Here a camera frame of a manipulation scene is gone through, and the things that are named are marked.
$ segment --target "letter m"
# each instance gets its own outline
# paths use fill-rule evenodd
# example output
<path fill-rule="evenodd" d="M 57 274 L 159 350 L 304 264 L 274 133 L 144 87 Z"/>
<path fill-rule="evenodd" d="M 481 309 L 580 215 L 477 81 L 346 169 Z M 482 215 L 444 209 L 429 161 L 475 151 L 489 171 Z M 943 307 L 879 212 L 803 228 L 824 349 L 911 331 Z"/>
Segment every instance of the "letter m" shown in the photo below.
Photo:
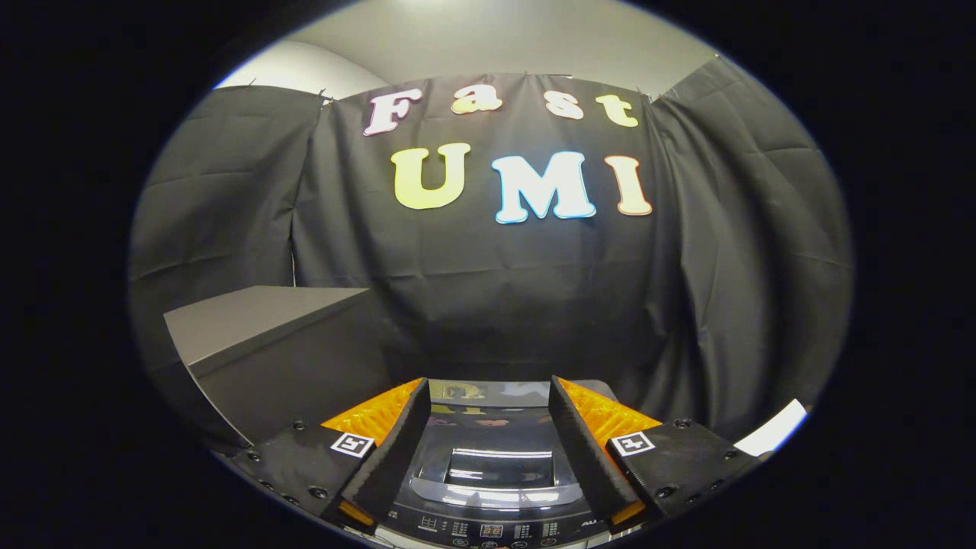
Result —
<path fill-rule="evenodd" d="M 587 199 L 580 166 L 584 157 L 578 152 L 557 152 L 549 159 L 546 173 L 539 177 L 521 156 L 505 156 L 491 163 L 502 177 L 502 209 L 495 220 L 502 224 L 521 223 L 529 218 L 519 196 L 542 219 L 549 212 L 552 196 L 556 196 L 552 214 L 559 219 L 590 217 L 596 207 Z"/>

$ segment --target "yellow letter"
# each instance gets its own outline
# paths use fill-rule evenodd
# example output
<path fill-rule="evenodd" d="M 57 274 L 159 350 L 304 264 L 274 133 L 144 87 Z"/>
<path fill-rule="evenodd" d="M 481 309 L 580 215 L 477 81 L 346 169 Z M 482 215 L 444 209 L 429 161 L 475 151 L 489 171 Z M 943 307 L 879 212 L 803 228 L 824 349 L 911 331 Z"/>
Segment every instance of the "yellow letter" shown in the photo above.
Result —
<path fill-rule="evenodd" d="M 607 111 L 607 117 L 615 124 L 632 128 L 637 125 L 637 119 L 627 116 L 625 109 L 631 108 L 630 104 L 617 96 L 601 96 L 596 98 L 596 102 L 603 105 Z"/>
<path fill-rule="evenodd" d="M 424 189 L 421 184 L 421 161 L 427 158 L 426 148 L 407 148 L 389 159 L 396 165 L 393 192 L 401 204 L 415 210 L 439 208 L 461 196 L 465 189 L 465 154 L 467 143 L 442 145 L 437 152 L 444 156 L 444 185 L 440 189 Z"/>
<path fill-rule="evenodd" d="M 502 106 L 502 100 L 498 99 L 495 86 L 488 84 L 474 84 L 461 88 L 454 94 L 454 97 L 457 101 L 451 105 L 451 110 L 455 114 L 468 114 L 476 110 L 495 110 Z"/>
<path fill-rule="evenodd" d="M 651 204 L 644 199 L 644 189 L 637 179 L 637 166 L 640 162 L 629 156 L 607 156 L 604 162 L 613 168 L 617 176 L 617 187 L 620 188 L 620 203 L 617 209 L 629 216 L 645 216 L 651 213 Z"/>
<path fill-rule="evenodd" d="M 546 108 L 549 109 L 549 112 L 556 116 L 576 120 L 583 118 L 583 110 L 576 106 L 579 102 L 569 94 L 548 91 L 543 93 L 543 99 L 547 101 Z"/>

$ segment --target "white letter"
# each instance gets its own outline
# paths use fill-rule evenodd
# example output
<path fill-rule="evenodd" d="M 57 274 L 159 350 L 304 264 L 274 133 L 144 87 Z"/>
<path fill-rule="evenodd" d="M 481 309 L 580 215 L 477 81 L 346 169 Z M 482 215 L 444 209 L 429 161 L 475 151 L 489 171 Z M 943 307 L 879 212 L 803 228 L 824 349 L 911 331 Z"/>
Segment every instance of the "white letter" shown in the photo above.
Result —
<path fill-rule="evenodd" d="M 548 398 L 549 384 L 543 381 L 515 381 L 506 383 L 502 389 L 502 394 L 510 397 L 524 397 L 529 393 L 538 393 L 541 397 Z"/>
<path fill-rule="evenodd" d="M 587 188 L 583 186 L 580 170 L 583 160 L 583 155 L 578 152 L 557 152 L 549 159 L 549 166 L 541 178 L 521 156 L 506 156 L 492 162 L 491 167 L 502 177 L 502 209 L 495 214 L 495 221 L 521 223 L 529 218 L 529 212 L 518 198 L 520 193 L 539 219 L 546 217 L 554 194 L 557 197 L 552 208 L 555 217 L 592 216 L 596 207 L 587 199 Z"/>
<path fill-rule="evenodd" d="M 583 118 L 583 110 L 576 106 L 579 102 L 569 94 L 548 91 L 543 93 L 543 99 L 547 101 L 546 108 L 549 109 L 549 112 L 556 116 L 576 120 Z"/>
<path fill-rule="evenodd" d="M 370 119 L 369 126 L 363 130 L 364 136 L 382 134 L 396 129 L 397 122 L 393 121 L 393 116 L 403 118 L 410 110 L 410 102 L 418 101 L 423 96 L 419 89 L 396 92 L 385 96 L 373 98 L 373 117 Z"/>

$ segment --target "digital display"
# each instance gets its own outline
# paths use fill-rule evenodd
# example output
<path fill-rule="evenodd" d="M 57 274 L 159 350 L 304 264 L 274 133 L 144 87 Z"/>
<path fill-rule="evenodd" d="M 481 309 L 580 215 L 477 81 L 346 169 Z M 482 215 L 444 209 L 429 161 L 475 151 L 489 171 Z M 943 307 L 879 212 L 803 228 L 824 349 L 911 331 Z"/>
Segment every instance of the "digital display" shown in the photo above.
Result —
<path fill-rule="evenodd" d="M 502 537 L 502 525 L 481 525 L 481 537 Z"/>

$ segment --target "orange gripper pad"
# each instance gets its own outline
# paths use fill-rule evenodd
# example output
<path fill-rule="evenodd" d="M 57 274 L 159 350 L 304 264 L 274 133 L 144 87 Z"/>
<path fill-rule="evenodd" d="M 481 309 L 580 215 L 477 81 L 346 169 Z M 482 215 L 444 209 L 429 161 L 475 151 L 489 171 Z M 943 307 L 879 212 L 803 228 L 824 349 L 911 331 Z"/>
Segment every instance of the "orange gripper pad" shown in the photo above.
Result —
<path fill-rule="evenodd" d="M 651 427 L 661 425 L 661 422 L 632 410 L 619 402 L 614 402 L 586 387 L 582 387 L 565 379 L 558 378 L 569 399 L 573 401 L 576 410 L 580 412 L 584 423 L 590 429 L 590 434 L 596 443 L 603 448 L 607 458 L 613 463 L 610 452 L 607 451 L 607 441 L 614 437 L 629 435 Z"/>
<path fill-rule="evenodd" d="M 407 400 L 422 379 L 419 377 L 376 395 L 322 423 L 322 427 L 369 437 L 379 446 L 386 439 L 386 435 L 400 417 L 403 406 L 407 404 Z"/>

